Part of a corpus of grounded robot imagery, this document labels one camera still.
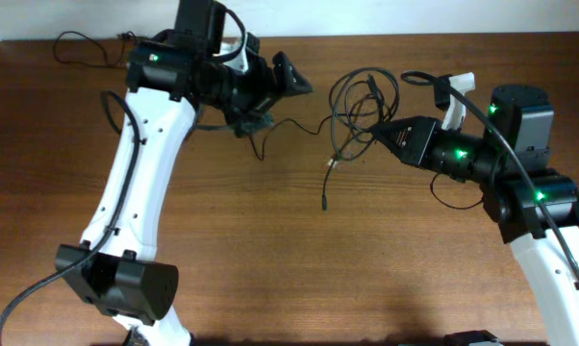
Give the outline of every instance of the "white plastic casing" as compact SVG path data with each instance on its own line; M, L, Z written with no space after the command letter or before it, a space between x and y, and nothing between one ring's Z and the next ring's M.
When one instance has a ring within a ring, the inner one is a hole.
M579 228L561 232L579 265ZM579 346L579 289L577 280L552 230L545 239L524 235L511 243L538 301L541 318L552 346Z
M475 89L475 77L472 72L450 77L450 85L465 95ZM459 130L465 121L466 107L454 96L450 96L450 107L447 109L441 128L443 130Z
M143 87L137 93L128 93L126 101L145 143L140 145L133 180L116 224L120 231L111 236L101 253L121 257L125 250L131 250L138 260L152 261L157 254L157 230L165 191L179 148L195 121L195 110L186 99L171 101L167 92ZM123 125L104 195L82 235L81 241L90 241L91 247L101 239L110 222L134 150L133 136L133 127ZM127 330L137 328L151 346L189 346L191 341L174 307L153 326L144 326L138 319L122 315L114 320Z

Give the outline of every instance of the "green led light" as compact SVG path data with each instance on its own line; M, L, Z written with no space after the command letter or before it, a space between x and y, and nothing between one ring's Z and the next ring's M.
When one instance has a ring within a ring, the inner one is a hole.
M466 158L466 156L467 156L468 154L469 154L468 152L463 151L463 150L457 150L457 151L456 151L456 157L457 157L458 159Z

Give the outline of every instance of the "black plastic part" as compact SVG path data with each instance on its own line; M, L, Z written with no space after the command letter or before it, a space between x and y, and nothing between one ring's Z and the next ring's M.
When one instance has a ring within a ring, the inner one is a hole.
M432 117L414 116L379 123L370 128L375 139L384 144L401 162L424 168L427 148L441 122Z
M496 152L483 139L457 131L438 130L428 148L424 168L463 182L485 183L491 176ZM495 167L495 175L500 166Z
M579 226L579 190L568 177L554 170L532 176L536 189L542 193L543 202L558 227ZM484 192L484 210L499 225L504 243L532 234L545 237L549 229L533 195L520 178L502 179L493 189L481 185Z
M283 97L313 91L293 67L288 56L279 52L274 69L264 58L247 54L249 69L239 74L223 64L203 63L194 73L196 99L223 111L226 123L243 137L273 125L269 110Z
M174 31L169 35L171 45L207 57L219 53L225 12L225 6L214 0L181 0Z
M61 245L55 266L62 270L87 253L86 249ZM102 314L134 317L147 326L164 318L178 287L178 269L173 265L106 254L97 254L63 278L83 302L95 305Z
M247 49L255 55L260 54L260 38L251 33L247 33Z
M491 98L491 121L508 140L527 172L544 170L550 159L550 130L554 111L548 95L534 86L506 85L494 89ZM488 131L484 139L498 146ZM514 164L504 162L504 176L517 174Z
M277 80L277 92L285 97L303 95L313 91L311 84L290 62L290 58L279 52L272 58L274 76Z
M220 51L226 12L214 0L181 0L174 30L164 30L132 51L126 82L131 92L147 87L167 91L173 101L185 97L195 108L213 106L227 124L218 128L242 137L271 127L269 110L281 98L313 88L283 52L273 58L274 67L268 67L259 56L260 39L250 33L246 73L211 59Z
M445 346L469 346L478 342L499 342L499 339L488 331L462 332L446 335L443 339Z
M450 84L450 77L452 77L452 75L447 74L444 76L439 76L439 79L446 82L447 84ZM442 111L447 111L447 109L450 107L450 93L441 90L436 86L433 88L433 91L435 94L435 106Z

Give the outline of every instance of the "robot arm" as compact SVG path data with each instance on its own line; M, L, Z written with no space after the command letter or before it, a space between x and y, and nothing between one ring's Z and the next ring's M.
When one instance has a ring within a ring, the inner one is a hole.
M478 138L457 131L460 125L444 126L454 121L415 116L384 123L372 132L403 163L480 184L484 209L499 225L533 289L550 343L579 346L578 275L538 208L538 201L545 204L579 266L579 191L570 178L547 169L553 117L546 93L536 87L494 90L490 121L513 147L537 195L488 130Z
M242 31L234 45L221 42L226 13ZM141 42L130 55L126 103L136 124L125 117L110 178L80 245L62 245L55 259L62 270L104 237L135 150L137 126L137 163L113 233L91 260L63 276L83 302L130 331L126 344L190 344L172 306L178 269L154 259L167 185L179 148L195 128L197 110L201 105L220 109L225 128L248 136L272 125L268 111L281 98L312 91L283 52L270 68L258 51L259 40L223 5L184 0L174 30Z

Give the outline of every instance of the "wooden table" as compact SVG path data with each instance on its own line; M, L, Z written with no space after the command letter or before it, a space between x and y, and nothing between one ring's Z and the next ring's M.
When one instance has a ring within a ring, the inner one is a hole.
M118 52L117 42L105 42ZM76 244L101 197L118 143L99 91L125 91L124 70L53 61L52 42L0 42L0 312L50 274L59 244ZM310 128L329 114L328 89L373 65L397 76L472 71L482 109L495 86L543 87L556 110L550 161L579 185L579 34L265 38L285 51L315 92L283 100L277 119ZM84 42L69 58L100 59ZM432 90L401 85L399 117L443 117ZM204 121L221 115L208 110ZM469 117L466 131L482 128ZM175 306L197 337L232 340L421 339L486 329L503 340L545 340L536 302L481 208L450 210L429 193L432 173L382 145L335 170L329 210L320 190L329 125L313 137L278 129L257 161L247 140L196 132L180 152L164 204L157 260L181 272ZM441 179L441 198L467 205L475 184ZM64 283L26 300L6 345L120 342L111 319Z

